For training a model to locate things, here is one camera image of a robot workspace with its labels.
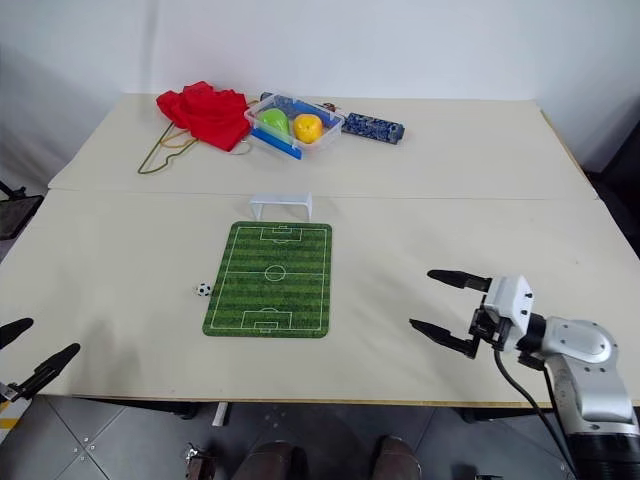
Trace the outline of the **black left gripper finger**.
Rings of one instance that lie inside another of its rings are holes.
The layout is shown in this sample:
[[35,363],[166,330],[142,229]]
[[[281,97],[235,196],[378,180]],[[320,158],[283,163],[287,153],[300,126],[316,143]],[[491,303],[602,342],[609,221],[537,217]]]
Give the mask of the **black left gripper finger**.
[[60,352],[52,355],[40,365],[33,374],[21,384],[6,386],[6,400],[17,401],[24,398],[32,399],[38,392],[51,383],[80,351],[79,343],[72,343]]
[[14,342],[21,334],[31,328],[34,324],[32,318],[26,317],[0,327],[0,349]]

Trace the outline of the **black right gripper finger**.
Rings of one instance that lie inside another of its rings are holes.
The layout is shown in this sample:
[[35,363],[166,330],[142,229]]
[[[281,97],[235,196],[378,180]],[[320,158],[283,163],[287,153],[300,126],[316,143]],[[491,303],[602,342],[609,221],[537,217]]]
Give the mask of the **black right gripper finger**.
[[467,358],[476,356],[476,340],[455,337],[447,329],[421,320],[410,319],[410,325],[438,345],[463,354]]
[[446,285],[458,289],[473,289],[480,292],[488,292],[492,279],[484,278],[463,271],[432,269],[427,276]]

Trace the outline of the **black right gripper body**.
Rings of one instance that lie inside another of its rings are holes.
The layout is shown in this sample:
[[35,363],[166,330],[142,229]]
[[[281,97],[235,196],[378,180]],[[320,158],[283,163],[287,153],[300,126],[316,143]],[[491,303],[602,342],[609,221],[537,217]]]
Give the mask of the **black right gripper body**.
[[507,317],[501,317],[498,313],[490,310],[485,301],[487,296],[482,297],[480,306],[474,311],[469,334],[471,335],[471,351],[469,358],[475,358],[481,341],[487,342],[494,350],[504,352],[509,333],[513,327],[513,322]]

